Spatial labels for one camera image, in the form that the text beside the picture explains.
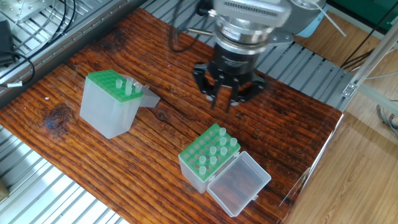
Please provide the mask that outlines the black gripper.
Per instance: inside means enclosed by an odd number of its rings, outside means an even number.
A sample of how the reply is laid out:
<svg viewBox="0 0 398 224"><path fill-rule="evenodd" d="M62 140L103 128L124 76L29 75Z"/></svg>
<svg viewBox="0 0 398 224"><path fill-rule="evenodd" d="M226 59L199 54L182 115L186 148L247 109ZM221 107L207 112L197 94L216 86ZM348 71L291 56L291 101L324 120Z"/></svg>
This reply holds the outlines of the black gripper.
<svg viewBox="0 0 398 224"><path fill-rule="evenodd" d="M198 85L199 91L211 98L211 109L216 105L218 94L218 77L224 76L224 85L231 87L231 95L226 112L231 106L239 102L247 103L260 94L267 87L265 79L255 74L254 66L260 53L243 55L231 52L215 44L214 57L209 63L209 73L214 80L211 85L206 77L208 65L196 63L193 68L193 77Z"/></svg>

